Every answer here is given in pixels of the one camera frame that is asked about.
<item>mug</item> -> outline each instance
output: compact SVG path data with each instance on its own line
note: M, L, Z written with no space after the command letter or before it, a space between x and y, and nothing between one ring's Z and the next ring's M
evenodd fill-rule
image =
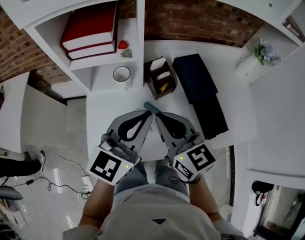
M131 71L125 66L117 67L112 73L113 79L122 86L126 91L131 83Z

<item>cable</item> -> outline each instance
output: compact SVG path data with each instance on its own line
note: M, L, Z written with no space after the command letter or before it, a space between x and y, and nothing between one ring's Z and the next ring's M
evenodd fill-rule
M3 181L3 183L0 185L0 188L8 181L8 179L9 179L9 177L7 177L7 178Z
M185 186L186 189L187 189L186 184L196 184L196 183L198 183L198 182L201 180L201 178L198 177L198 178L195 178L195 179L192 180L192 181L183 181L181 178L178 178L178 177L176 177L176 176L169 176L169 177L168 177L168 180L169 180L171 183L173 183L173 184L178 184L179 182L184 183L184 184L185 184L184 186Z
M58 188L61 188L61 187L67 187L67 188L70 188L72 191L74 191L75 193L78 193L78 194L81 194L81 198L84 199L84 200L87 200L88 197L89 197L89 194L90 192L87 192L87 193L83 193L83 192L80 192L80 191L76 191L74 190L72 187L68 186L68 185L56 185L55 183L52 183L49 179L47 179L46 177L38 177L38 178L35 178L35 179L30 179L28 181L26 181L26 183L23 183L23 184L18 184L18 185L15 185L15 186L10 186L11 188L14 188L14 187L18 187L18 186L22 186L22 185L31 185L33 184L36 180L38 179L45 179L48 181L49 185L47 187L47 190L48 191L52 191L52 185L58 187Z
M52 151L49 147L47 147L46 145L43 145L43 146L44 146L45 148L47 148L51 153L53 153L54 155L56 155L57 157L60 157L62 160L65 160L65 161L67 161L67 162L71 162L71 163L74 163L74 164L78 165L78 166L80 167L80 169L82 170L84 176L87 176L86 173L85 173L85 171L84 171L84 169L80 166L79 163L77 163L77 162L75 162L75 161L67 160L67 159L63 158L61 155L56 154L55 152L53 152L53 151Z
M82 188L85 188L85 186L82 186L82 187L79 189L79 192L82 191ZM83 212L84 210L83 210L83 208L81 207L81 205L79 204L79 197L81 197L81 196L82 196L82 195L78 195L77 204L78 204L79 208L81 209L81 212Z

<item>desk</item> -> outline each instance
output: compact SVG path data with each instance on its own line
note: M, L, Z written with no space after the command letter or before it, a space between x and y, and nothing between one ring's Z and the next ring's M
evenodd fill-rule
M249 86L234 74L238 59L243 55L242 49L232 50L224 45L175 40L146 41L144 46L145 62L164 56L171 65L176 57L196 53L200 54L218 89L217 97L229 128L227 132L208 141L211 147L220 149L257 138L256 116ZM88 154L100 144L102 134L116 117L144 110L144 102L152 103L163 112L189 119L196 130L202 133L195 110L178 80L175 91L158 100L154 99L147 85L128 91L90 94L86 102ZM167 153L154 120L151 128L139 153L143 161L162 159Z
M22 145L66 142L67 106L27 85L29 72L0 83L0 148L21 153Z

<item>white floor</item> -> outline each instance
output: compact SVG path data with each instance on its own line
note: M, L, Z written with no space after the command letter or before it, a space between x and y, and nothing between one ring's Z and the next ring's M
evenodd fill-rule
M68 141L66 146L49 146L62 157L79 163L84 169L88 162L87 134L86 134L86 99L71 100L68 102ZM14 186L25 183L40 176L56 183L58 178L61 185L69 185L79 190L82 185L82 170L75 164L66 162L50 153L43 146L27 146L31 155L44 150L46 163L42 173L33 176L10 178L7 185ZM227 179L227 161L225 149L216 150L218 163L205 175L206 181L221 207L229 203L230 179ZM151 182L153 164L147 164L148 180ZM77 204L78 194L67 187L52 186L47 190L48 182L38 179L27 186L17 186L23 200L19 207L23 213L26 225L23 228L13 227L23 240L55 240L61 239L63 231L78 225L82 211Z

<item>flower vase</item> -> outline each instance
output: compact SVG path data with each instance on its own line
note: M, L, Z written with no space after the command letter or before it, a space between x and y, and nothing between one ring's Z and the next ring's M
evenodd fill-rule
M235 69L235 74L239 76L245 76L259 63L255 55L250 55L239 63Z

